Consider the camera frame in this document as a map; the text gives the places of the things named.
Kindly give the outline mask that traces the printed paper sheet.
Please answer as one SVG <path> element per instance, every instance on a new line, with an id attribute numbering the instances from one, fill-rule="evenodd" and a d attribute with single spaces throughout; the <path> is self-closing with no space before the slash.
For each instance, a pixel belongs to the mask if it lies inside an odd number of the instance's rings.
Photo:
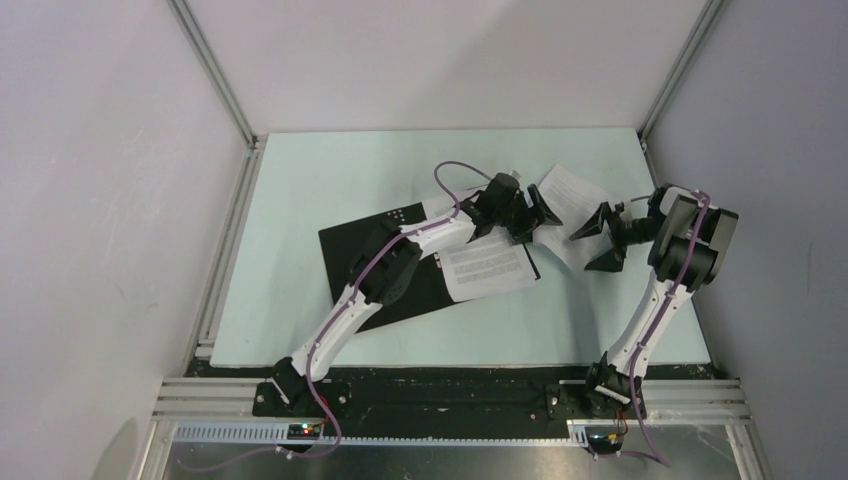
<path id="1" fill-rule="evenodd" d="M 608 193 L 561 165 L 547 173 L 538 189 L 562 225 L 539 227 L 533 233 L 534 243 L 546 247 L 571 270 L 583 271 L 608 241 L 600 235 L 575 241 L 569 237 L 609 199 Z"/>
<path id="2" fill-rule="evenodd" d="M 483 238 L 434 253 L 450 299 L 456 303 L 533 286 L 541 275 L 523 245 L 495 227 Z"/>

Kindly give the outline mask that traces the red folder with black inside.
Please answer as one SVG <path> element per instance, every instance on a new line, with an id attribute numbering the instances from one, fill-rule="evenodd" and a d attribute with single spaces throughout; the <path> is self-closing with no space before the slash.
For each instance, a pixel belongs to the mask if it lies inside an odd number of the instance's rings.
<path id="1" fill-rule="evenodd" d="M 427 222 L 451 206 L 448 197 L 434 197 L 320 230 L 332 299 L 349 297 L 346 287 L 358 279 L 370 258 L 389 240 L 390 224 Z M 402 240 L 365 276 L 359 288 L 367 300 L 380 300 L 382 308 L 364 322 L 361 332 L 459 304 L 448 295 L 434 253 L 420 256 L 417 264 L 413 259 L 411 248 Z"/>

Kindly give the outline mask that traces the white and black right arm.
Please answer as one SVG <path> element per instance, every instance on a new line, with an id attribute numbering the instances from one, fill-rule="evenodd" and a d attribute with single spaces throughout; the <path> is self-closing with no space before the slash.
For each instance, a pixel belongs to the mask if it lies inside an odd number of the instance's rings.
<path id="1" fill-rule="evenodd" d="M 570 236 L 609 238 L 609 248 L 586 264 L 588 271 L 620 272 L 630 246 L 651 246 L 643 297 L 621 336 L 591 366 L 580 392 L 584 410 L 598 418 L 638 397 L 654 347 L 679 307 L 715 279 L 739 220 L 705 192 L 669 183 L 649 196 L 645 217 L 631 218 L 628 209 L 626 203 L 603 202 Z"/>

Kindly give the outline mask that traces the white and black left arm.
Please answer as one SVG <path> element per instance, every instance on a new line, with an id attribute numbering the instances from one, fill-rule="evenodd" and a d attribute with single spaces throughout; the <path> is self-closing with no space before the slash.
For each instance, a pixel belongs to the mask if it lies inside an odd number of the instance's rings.
<path id="1" fill-rule="evenodd" d="M 449 209 L 432 220 L 400 225 L 384 221 L 354 256 L 340 298 L 315 333 L 274 366 L 270 383 L 277 403 L 292 416 L 308 413 L 319 401 L 315 384 L 359 328 L 407 290 L 419 262 L 439 250 L 468 244 L 505 229 L 513 244 L 531 242 L 542 226 L 560 226 L 561 218 L 539 188 L 498 173 L 482 190 L 461 199 L 449 195 Z"/>

